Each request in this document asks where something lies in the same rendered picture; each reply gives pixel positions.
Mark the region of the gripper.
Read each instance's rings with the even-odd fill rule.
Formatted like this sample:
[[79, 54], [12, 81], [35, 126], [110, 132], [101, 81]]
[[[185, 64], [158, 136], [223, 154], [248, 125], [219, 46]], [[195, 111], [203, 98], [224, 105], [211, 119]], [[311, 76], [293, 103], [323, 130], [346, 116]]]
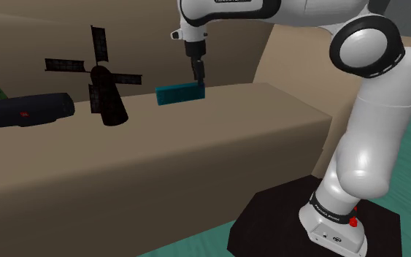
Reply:
[[198, 86], [204, 87], [204, 62], [201, 57], [206, 54], [206, 41], [185, 42], [185, 54], [191, 58], [194, 80]]

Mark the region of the black windmill figure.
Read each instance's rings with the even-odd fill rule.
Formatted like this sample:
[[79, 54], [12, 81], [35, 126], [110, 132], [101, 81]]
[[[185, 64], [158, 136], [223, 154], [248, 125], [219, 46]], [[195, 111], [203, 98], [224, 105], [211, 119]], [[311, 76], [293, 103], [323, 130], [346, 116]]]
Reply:
[[85, 69], [84, 61], [56, 58], [45, 59], [45, 70], [89, 73], [92, 82], [88, 85], [91, 112], [99, 113], [105, 126], [118, 126], [128, 120], [128, 114], [116, 85], [141, 85], [142, 75], [111, 73], [108, 68], [100, 65], [102, 61], [109, 61], [105, 29], [91, 26], [91, 33], [96, 62], [92, 70]]

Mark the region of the black cylindrical speaker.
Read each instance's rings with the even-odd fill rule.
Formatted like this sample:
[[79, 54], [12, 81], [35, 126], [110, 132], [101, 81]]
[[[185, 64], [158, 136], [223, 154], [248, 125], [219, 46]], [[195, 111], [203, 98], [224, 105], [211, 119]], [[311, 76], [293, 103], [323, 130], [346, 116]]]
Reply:
[[67, 93], [47, 93], [0, 100], [0, 128], [37, 126], [67, 118], [75, 112]]

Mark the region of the tan sofa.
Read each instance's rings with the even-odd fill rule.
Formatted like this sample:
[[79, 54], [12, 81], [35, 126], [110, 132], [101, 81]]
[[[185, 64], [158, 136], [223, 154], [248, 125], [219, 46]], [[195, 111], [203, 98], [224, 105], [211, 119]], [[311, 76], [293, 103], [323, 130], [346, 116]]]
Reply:
[[70, 118], [0, 128], [0, 257], [137, 257], [322, 175], [360, 85], [332, 66], [330, 41], [274, 26], [251, 83], [164, 106], [126, 97], [121, 126], [80, 102]]

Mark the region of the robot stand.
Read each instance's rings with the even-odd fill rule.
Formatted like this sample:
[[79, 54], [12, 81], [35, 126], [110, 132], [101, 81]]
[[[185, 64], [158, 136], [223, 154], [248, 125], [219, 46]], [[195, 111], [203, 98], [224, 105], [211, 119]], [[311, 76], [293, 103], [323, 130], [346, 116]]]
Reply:
[[[308, 175], [256, 193], [231, 227], [228, 251], [235, 257], [342, 257], [312, 242], [299, 220], [319, 184]], [[366, 257], [402, 257], [399, 214], [361, 200], [357, 218], [368, 240]]]

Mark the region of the teal flat rectangular box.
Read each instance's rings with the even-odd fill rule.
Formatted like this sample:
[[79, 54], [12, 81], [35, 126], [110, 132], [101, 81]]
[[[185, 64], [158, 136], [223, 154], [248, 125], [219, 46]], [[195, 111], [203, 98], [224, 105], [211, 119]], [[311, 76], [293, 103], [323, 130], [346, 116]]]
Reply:
[[184, 101], [194, 101], [205, 97], [205, 87], [198, 83], [169, 85], [155, 89], [159, 106], [175, 104]]

